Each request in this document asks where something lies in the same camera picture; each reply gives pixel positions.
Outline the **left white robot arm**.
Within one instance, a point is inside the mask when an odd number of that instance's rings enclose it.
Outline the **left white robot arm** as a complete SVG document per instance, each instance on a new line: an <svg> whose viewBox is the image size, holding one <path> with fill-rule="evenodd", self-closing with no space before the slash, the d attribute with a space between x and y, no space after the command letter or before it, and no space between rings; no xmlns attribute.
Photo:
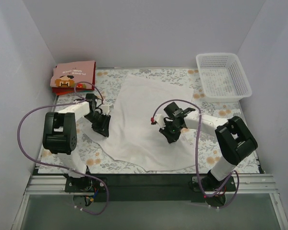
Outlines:
<svg viewBox="0 0 288 230"><path fill-rule="evenodd" d="M74 103L57 112L48 112L45 116L43 147L57 155L63 166L69 172L67 178L72 186L86 192L93 188L93 179L89 174L88 166L74 150L77 146L76 123L85 118L91 123L94 132L103 137L109 137L109 123L111 105L97 104L98 97L88 93L84 100L75 100Z"/></svg>

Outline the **white plastic mesh basket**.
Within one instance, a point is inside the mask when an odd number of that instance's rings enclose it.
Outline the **white plastic mesh basket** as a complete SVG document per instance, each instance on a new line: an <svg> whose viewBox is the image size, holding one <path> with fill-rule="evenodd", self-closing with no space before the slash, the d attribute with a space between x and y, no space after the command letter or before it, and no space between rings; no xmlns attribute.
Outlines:
<svg viewBox="0 0 288 230"><path fill-rule="evenodd" d="M237 55L198 54L196 64L207 102L233 103L252 95L250 84Z"/></svg>

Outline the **floral patterned table mat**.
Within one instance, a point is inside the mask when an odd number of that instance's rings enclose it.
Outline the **floral patterned table mat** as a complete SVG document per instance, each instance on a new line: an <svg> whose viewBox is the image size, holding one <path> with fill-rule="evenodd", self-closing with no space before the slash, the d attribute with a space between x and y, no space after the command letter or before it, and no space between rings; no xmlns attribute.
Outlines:
<svg viewBox="0 0 288 230"><path fill-rule="evenodd" d="M221 118L230 118L230 115L242 116L239 103L207 103L204 102L204 92L200 83L200 76L198 70L194 69L105 69L97 70L96 72L96 84L101 90L104 100L108 104L114 104L119 95L121 86L125 82L128 75L141 77L144 79L150 79L154 81L170 83L178 86L188 87L192 89L192 98L188 96L185 100L191 99L191 102L198 105L202 112L207 112L208 115L216 115ZM173 168L175 170L161 170L153 171L148 170L149 166L153 166L155 161L151 163L150 158L146 160L145 166L135 163L133 158L131 160L118 160L117 157L108 155L104 148L97 144L97 138L103 138L103 136L97 134L91 129L91 124L85 118L80 119L76 123L77 131L77 146L75 152L78 153L81 159L89 167L91 173L194 173L195 172L195 157L194 145L197 130L183 129L179 141L183 141L183 144L187 144L186 147L191 147L191 151L187 153L178 154L177 156L165 157L166 160L170 160L170 163L163 165L161 160L156 161L156 166L167 166L167 168ZM42 147L41 160L45 163L63 165L60 159L50 153L49 150L45 150ZM207 173L221 158L221 151L216 137L206 134L201 131L199 136L198 147L198 167L199 173ZM259 173L257 166L257 157L255 153L252 153L249 157L244 159L239 164L237 171L239 173ZM50 166L40 166L39 173L66 173L67 171L62 168L55 168Z"/></svg>

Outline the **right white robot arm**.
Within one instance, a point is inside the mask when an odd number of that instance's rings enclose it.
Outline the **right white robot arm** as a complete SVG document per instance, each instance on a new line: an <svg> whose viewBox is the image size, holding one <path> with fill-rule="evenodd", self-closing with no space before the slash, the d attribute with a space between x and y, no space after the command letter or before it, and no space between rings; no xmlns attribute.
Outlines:
<svg viewBox="0 0 288 230"><path fill-rule="evenodd" d="M258 148L254 136L239 116L230 119L202 114L200 108L179 108L175 100L166 102L166 115L153 113L151 124L159 125L159 132L168 143L178 141L184 128L197 131L195 139L195 158L198 158L199 135L201 132L216 137L221 150L221 158L203 178L197 178L201 191L207 189L219 192L233 174L235 168Z"/></svg>

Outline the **white t shirt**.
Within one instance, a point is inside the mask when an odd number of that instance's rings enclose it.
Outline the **white t shirt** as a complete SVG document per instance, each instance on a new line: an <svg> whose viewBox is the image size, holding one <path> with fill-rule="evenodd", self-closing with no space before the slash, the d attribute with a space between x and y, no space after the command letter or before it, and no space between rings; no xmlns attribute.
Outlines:
<svg viewBox="0 0 288 230"><path fill-rule="evenodd" d="M169 144L151 124L155 109L170 99L190 101L193 90L158 80L128 75L111 111L109 137L90 127L83 132L111 158L138 165L146 171L173 171L192 167L194 145L184 136Z"/></svg>

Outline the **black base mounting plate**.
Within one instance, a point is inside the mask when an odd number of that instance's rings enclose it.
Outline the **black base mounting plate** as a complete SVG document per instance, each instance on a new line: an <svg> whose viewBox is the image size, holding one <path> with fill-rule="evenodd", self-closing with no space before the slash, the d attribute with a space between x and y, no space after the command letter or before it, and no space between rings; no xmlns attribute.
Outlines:
<svg viewBox="0 0 288 230"><path fill-rule="evenodd" d="M109 190L110 201L191 201L204 203L205 198L196 185L195 174L95 174ZM98 193L95 202L106 201L106 189L91 178L67 178L64 192L74 194ZM225 185L226 194L236 190L234 178Z"/></svg>

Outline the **aluminium extrusion rail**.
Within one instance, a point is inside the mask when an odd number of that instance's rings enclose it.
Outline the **aluminium extrusion rail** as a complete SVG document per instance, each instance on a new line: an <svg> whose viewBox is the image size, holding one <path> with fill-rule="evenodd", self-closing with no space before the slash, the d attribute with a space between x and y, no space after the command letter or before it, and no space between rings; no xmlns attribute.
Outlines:
<svg viewBox="0 0 288 230"><path fill-rule="evenodd" d="M224 207L191 201L110 201L84 205L85 196L64 192L61 174L33 175L14 230L288 230L270 174L234 176L236 190Z"/></svg>

